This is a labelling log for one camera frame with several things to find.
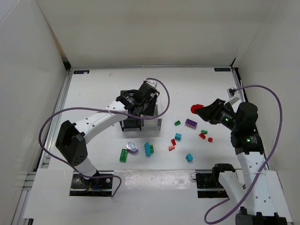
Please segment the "purple round lotus lego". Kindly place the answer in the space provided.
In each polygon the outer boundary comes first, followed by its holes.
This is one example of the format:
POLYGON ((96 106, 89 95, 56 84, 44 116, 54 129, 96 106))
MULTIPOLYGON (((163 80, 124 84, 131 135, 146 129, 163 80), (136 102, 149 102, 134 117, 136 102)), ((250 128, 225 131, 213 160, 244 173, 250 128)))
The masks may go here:
POLYGON ((131 153, 131 154, 136 154, 138 152, 138 147, 135 143, 133 142, 128 142, 126 144, 126 148, 127 150, 131 153))

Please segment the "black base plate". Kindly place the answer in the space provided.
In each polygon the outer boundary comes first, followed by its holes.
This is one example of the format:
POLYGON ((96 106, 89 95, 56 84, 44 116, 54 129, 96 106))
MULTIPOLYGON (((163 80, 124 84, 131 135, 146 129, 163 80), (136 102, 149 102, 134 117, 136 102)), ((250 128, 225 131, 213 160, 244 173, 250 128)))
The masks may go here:
POLYGON ((198 198, 228 198, 223 186, 213 180, 211 171, 195 170, 190 174, 190 179, 196 183, 198 198))
POLYGON ((69 196, 109 197, 112 195, 113 171, 98 171, 99 176, 109 176, 94 180, 87 185, 79 173, 73 172, 69 196))

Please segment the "purple rectangular lego brick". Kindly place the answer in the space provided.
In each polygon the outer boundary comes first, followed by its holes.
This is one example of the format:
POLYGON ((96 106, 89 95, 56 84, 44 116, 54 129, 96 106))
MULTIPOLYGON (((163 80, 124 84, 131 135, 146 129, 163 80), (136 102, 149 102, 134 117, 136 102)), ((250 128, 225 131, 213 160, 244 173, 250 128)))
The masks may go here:
POLYGON ((193 121, 193 120, 191 120, 191 119, 186 119, 185 125, 188 126, 188 127, 190 127, 190 128, 196 129, 198 123, 195 122, 195 121, 193 121))

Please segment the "cyan long lego brick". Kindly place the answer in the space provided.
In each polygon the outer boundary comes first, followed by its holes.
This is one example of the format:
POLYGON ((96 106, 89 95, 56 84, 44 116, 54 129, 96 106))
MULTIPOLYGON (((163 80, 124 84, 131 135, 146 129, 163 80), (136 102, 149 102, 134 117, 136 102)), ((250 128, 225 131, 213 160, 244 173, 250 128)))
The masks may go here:
POLYGON ((150 156, 151 156, 151 150, 150 150, 150 145, 149 145, 148 142, 146 142, 146 143, 144 144, 144 148, 145 148, 146 156, 147 156, 147 157, 150 157, 150 156))

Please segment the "small green sloped lego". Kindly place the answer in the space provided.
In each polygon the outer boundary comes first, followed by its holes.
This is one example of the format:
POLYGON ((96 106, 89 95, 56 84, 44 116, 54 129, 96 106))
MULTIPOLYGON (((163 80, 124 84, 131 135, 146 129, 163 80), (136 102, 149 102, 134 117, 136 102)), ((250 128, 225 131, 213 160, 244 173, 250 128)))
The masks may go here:
POLYGON ((181 124, 181 122, 179 120, 174 123, 175 126, 178 126, 180 124, 181 124))

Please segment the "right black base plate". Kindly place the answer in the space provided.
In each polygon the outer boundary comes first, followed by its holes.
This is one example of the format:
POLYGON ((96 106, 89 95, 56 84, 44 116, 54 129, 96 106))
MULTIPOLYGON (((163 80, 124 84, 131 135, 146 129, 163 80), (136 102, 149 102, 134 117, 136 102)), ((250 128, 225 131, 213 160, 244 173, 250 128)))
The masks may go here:
POLYGON ((228 198, 223 186, 213 180, 211 171, 195 170, 190 174, 190 179, 196 183, 198 198, 228 198))

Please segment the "cyan small lego brick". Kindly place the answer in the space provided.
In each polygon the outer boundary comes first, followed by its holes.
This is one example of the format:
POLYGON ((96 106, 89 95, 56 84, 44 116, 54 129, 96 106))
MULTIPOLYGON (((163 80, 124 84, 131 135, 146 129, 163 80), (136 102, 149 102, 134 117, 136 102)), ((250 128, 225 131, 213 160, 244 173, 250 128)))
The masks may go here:
POLYGON ((174 139, 180 141, 182 134, 176 133, 174 139))

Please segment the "red sloped lego brick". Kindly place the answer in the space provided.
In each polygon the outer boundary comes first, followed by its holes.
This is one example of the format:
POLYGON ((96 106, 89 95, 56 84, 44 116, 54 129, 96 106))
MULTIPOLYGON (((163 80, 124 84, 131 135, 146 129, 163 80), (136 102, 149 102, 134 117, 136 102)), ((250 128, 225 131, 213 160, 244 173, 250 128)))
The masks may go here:
POLYGON ((205 138, 206 138, 206 134, 204 134, 204 133, 200 133, 199 136, 200 136, 202 139, 205 139, 205 138))

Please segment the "black slotted container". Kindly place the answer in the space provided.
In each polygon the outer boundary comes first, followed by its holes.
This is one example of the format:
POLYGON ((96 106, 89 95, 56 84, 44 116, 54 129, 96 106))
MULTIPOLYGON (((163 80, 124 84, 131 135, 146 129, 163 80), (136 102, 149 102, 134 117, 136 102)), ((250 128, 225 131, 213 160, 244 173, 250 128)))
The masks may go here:
POLYGON ((123 132, 125 131, 141 131, 141 120, 127 117, 125 120, 120 121, 120 126, 123 132))

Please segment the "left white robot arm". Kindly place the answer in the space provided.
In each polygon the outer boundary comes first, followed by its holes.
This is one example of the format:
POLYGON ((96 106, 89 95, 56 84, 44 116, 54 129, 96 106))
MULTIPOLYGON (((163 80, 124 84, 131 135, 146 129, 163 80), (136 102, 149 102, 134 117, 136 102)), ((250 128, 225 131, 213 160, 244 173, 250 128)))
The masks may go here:
POLYGON ((145 80, 138 90, 122 92, 104 112, 96 112, 75 123, 69 120, 62 123, 55 146, 71 167, 85 175, 80 176, 84 185, 91 187, 99 183, 92 179, 99 176, 99 172, 88 158, 87 144, 102 131, 128 117, 153 116, 158 96, 157 82, 145 80))

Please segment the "green lego under cyan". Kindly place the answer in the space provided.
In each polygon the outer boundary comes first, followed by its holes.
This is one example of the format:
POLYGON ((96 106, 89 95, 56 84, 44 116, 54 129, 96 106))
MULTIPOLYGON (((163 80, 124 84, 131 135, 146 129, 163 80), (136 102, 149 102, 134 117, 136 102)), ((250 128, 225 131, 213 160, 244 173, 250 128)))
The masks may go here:
POLYGON ((154 153, 154 147, 153 147, 153 145, 150 145, 150 153, 151 153, 151 154, 154 153))

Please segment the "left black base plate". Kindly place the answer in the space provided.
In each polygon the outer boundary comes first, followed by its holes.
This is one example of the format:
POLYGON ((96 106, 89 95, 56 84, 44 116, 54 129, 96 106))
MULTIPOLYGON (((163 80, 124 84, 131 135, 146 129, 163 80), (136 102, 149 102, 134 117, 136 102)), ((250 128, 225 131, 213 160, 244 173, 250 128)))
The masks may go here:
POLYGON ((94 180, 87 185, 79 173, 73 172, 69 196, 109 197, 112 195, 113 171, 98 171, 99 176, 109 176, 94 180))

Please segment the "red curved lego upper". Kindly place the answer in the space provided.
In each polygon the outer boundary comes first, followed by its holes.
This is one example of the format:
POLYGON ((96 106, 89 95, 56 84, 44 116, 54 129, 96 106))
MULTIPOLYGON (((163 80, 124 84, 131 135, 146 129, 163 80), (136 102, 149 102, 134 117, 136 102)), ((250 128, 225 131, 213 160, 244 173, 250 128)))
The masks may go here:
POLYGON ((175 145, 176 145, 175 139, 172 139, 172 140, 171 140, 171 143, 172 143, 173 146, 175 146, 175 145))

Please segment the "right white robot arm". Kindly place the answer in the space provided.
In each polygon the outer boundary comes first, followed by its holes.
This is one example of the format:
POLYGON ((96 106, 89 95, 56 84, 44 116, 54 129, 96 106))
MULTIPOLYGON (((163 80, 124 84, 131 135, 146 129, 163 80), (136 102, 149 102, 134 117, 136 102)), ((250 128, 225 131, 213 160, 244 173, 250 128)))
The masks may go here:
POLYGON ((235 149, 243 172, 245 187, 239 186, 231 164, 215 164, 213 178, 225 189, 234 208, 237 225, 286 225, 270 196, 265 167, 264 148, 255 131, 257 107, 249 102, 239 104, 234 111, 229 102, 215 100, 209 106, 193 105, 191 112, 210 124, 222 124, 231 131, 231 144, 235 149))

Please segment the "green flat lego plate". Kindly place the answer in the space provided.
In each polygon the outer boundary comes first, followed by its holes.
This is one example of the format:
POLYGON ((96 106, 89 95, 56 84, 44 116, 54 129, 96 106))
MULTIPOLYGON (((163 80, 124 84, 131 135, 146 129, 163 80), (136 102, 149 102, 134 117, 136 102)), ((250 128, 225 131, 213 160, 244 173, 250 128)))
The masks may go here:
POLYGON ((128 150, 127 149, 122 149, 121 154, 120 154, 120 162, 126 162, 128 157, 128 150))

